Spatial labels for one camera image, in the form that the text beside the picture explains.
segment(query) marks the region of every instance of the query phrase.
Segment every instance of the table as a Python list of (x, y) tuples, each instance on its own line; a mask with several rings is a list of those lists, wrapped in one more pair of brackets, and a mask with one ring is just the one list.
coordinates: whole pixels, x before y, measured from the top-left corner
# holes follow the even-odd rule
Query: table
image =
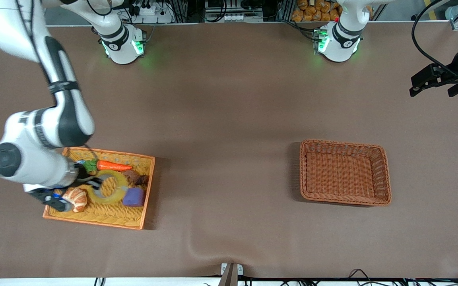
[[(119, 66), (88, 27), (51, 29), (95, 119), (91, 147), (157, 157), (146, 230), (43, 219), (0, 179), (0, 277), (201, 276), (231, 261), (261, 277), (458, 277), (458, 98), (409, 97), (429, 63), (410, 30), (370, 23), (336, 64), (285, 24), (157, 27)], [(447, 22), (417, 37), (444, 63), (458, 51)], [(10, 114), (49, 105), (38, 65), (0, 51), (0, 138)], [(302, 199), (307, 138), (382, 145), (391, 205)]]

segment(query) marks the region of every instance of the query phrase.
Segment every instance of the wicker basket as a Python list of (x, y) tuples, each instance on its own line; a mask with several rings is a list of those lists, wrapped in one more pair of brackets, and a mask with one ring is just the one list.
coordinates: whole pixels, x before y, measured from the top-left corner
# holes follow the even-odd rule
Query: wicker basket
[(377, 145), (305, 140), (300, 147), (301, 195), (311, 201), (386, 206), (388, 161)]
[[(142, 230), (144, 228), (146, 208), (149, 201), (149, 191), (151, 190), (155, 157), (100, 149), (89, 150), (86, 148), (65, 148), (63, 150), (63, 155), (70, 157), (73, 161), (92, 160), (95, 159), (93, 152), (96, 153), (100, 160), (131, 165), (133, 170), (138, 174), (147, 174), (149, 176), (148, 182), (145, 185), (129, 185), (129, 187), (140, 187), (145, 190), (146, 197), (144, 206), (126, 207), (121, 203), (117, 205), (95, 203), (94, 201), (90, 201), (88, 197), (88, 202), (83, 212), (58, 212), (49, 206), (45, 206), (43, 217), (71, 222), (97, 224), (99, 226), (115, 226), (117, 228)], [(104, 196), (111, 195), (115, 188), (115, 183), (116, 181), (114, 178), (107, 179), (107, 181), (102, 184), (102, 194)]]

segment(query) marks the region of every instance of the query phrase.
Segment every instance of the purple block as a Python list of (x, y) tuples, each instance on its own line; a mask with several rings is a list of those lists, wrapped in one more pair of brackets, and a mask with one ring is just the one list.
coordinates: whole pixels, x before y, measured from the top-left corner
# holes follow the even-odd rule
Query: purple block
[(144, 191), (141, 188), (129, 188), (123, 198), (123, 205), (127, 207), (142, 207), (144, 202)]

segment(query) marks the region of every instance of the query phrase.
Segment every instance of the cable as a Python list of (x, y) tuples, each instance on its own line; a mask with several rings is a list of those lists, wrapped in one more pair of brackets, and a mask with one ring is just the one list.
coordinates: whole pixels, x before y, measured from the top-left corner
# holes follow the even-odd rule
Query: cable
[(151, 29), (151, 33), (149, 33), (149, 38), (146, 39), (146, 43), (148, 43), (151, 40), (151, 37), (153, 36), (153, 32), (155, 31), (155, 27), (156, 26), (157, 26), (157, 24), (155, 23), (153, 25), (153, 29)]
[(181, 14), (179, 14), (178, 12), (176, 12), (176, 9), (174, 8), (174, 6), (173, 6), (172, 4), (171, 4), (171, 7), (169, 7), (169, 5), (168, 5), (167, 3), (166, 3), (165, 5), (167, 6), (167, 10), (173, 12), (176, 16), (180, 16), (180, 17), (182, 18), (182, 19), (181, 19), (181, 22), (182, 22), (182, 23), (184, 23), (186, 20), (188, 20), (188, 17), (187, 17), (187, 16), (181, 15)]
[[(98, 282), (98, 277), (95, 278), (95, 284), (93, 284), (93, 286), (97, 286), (97, 282)], [(105, 278), (101, 278), (100, 279), (100, 286), (104, 286), (105, 285)]]
[(431, 60), (433, 63), (439, 65), (440, 67), (442, 67), (445, 71), (453, 74), (456, 78), (458, 78), (458, 74), (453, 72), (452, 70), (450, 70), (447, 66), (443, 65), (440, 61), (436, 60), (435, 58), (433, 58), (431, 55), (427, 54), (421, 47), (420, 45), (418, 45), (418, 42), (416, 41), (416, 37), (415, 37), (415, 29), (416, 29), (416, 25), (418, 24), (418, 21), (420, 21), (420, 18), (425, 14), (425, 12), (432, 6), (436, 5), (438, 2), (440, 2), (442, 0), (434, 0), (432, 1), (429, 5), (427, 5), (421, 12), (420, 14), (418, 14), (416, 16), (416, 19), (415, 19), (415, 22), (413, 23), (413, 28), (411, 29), (411, 38), (413, 39), (413, 44), (415, 45), (416, 49), (418, 49), (418, 51), (423, 54), (426, 58), (428, 58), (429, 60)]
[(296, 24), (296, 22), (289, 22), (289, 21), (283, 20), (283, 19), (278, 20), (278, 21), (279, 21), (279, 22), (287, 23), (289, 26), (291, 26), (291, 27), (297, 29), (298, 31), (300, 31), (300, 33), (301, 33), (305, 38), (307, 38), (307, 39), (309, 39), (309, 40), (311, 40), (311, 41), (314, 41), (314, 42), (318, 42), (318, 39), (312, 38), (311, 36), (309, 36), (309, 35), (307, 35), (307, 34), (304, 33), (304, 31), (309, 31), (309, 32), (312, 33), (312, 31), (313, 31), (312, 29), (307, 29), (307, 28), (300, 27), (300, 26), (298, 26), (298, 24)]
[(33, 47), (33, 51), (35, 52), (35, 56), (38, 59), (38, 64), (40, 65), (40, 68), (42, 69), (42, 72), (45, 75), (45, 80), (47, 80), (47, 84), (50, 85), (51, 82), (50, 82), (50, 79), (49, 79), (49, 75), (47, 74), (47, 71), (45, 70), (45, 67), (44, 67), (44, 65), (42, 63), (42, 59), (40, 58), (40, 54), (38, 54), (38, 49), (37, 49), (37, 45), (36, 45), (36, 42), (35, 42), (35, 36), (33, 35), (33, 20), (35, 18), (35, 0), (30, 0), (31, 1), (31, 15), (30, 15), (31, 19), (29, 20), (29, 31), (26, 28), (26, 23), (24, 21), (24, 16), (22, 15), (22, 10), (20, 9), (21, 8), (20, 3), (18, 2), (18, 0), (14, 0), (14, 1), (15, 1), (15, 6), (19, 10), (19, 16), (20, 16), (20, 20), (22, 22), (22, 26), (26, 30), (26, 34), (29, 37), (29, 41), (31, 42), (31, 46)]
[(215, 23), (215, 22), (218, 22), (220, 20), (222, 20), (225, 16), (225, 13), (227, 13), (227, 2), (225, 2), (225, 0), (220, 0), (221, 4), (220, 5), (220, 14), (215, 18), (215, 20), (208, 20), (208, 19), (205, 19), (206, 22), (210, 22), (210, 23)]
[(349, 276), (347, 278), (349, 279), (349, 278), (353, 277), (358, 272), (363, 274), (365, 276), (365, 278), (367, 278), (367, 280), (369, 281), (369, 282), (365, 282), (363, 284), (360, 284), (360, 281), (356, 281), (356, 283), (358, 283), (358, 286), (365, 286), (365, 285), (368, 285), (368, 284), (370, 284), (370, 285), (377, 284), (377, 285), (380, 285), (380, 286), (389, 286), (387, 284), (371, 281), (371, 279), (369, 278), (367, 273), (365, 273), (365, 271), (361, 270), (360, 268), (353, 269), (353, 271), (351, 271), (351, 273), (349, 273)]
[(95, 14), (99, 15), (99, 16), (107, 16), (109, 15), (112, 11), (113, 11), (113, 7), (112, 5), (109, 5), (109, 11), (105, 14), (100, 14), (98, 13), (97, 11), (95, 11), (95, 9), (93, 8), (93, 6), (91, 6), (91, 3), (89, 3), (89, 0), (86, 0), (87, 4), (89, 5), (89, 7), (91, 8), (91, 11), (93, 11)]

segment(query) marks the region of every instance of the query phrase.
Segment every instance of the yellow ring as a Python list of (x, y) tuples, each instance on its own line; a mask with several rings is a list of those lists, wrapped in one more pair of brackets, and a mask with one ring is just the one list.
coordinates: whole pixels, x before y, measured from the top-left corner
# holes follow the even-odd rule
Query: yellow ring
[(94, 201), (95, 203), (109, 203), (115, 204), (118, 201), (121, 201), (128, 190), (127, 179), (125, 176), (117, 171), (113, 170), (101, 170), (97, 174), (97, 178), (102, 179), (105, 181), (106, 179), (113, 177), (116, 179), (116, 189), (109, 197), (104, 197), (100, 191), (102, 186), (100, 186), (99, 190), (93, 190), (92, 186), (89, 186), (87, 189), (87, 194), (89, 195), (89, 199)]

